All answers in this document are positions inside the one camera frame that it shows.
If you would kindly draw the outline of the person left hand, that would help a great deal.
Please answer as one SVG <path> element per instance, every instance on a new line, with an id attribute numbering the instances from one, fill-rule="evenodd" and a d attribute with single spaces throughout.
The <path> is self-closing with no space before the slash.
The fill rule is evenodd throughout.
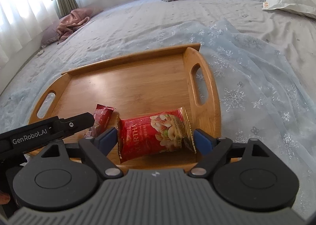
<path id="1" fill-rule="evenodd" d="M 10 202 L 10 195 L 0 191 L 0 205 L 6 205 Z"/>

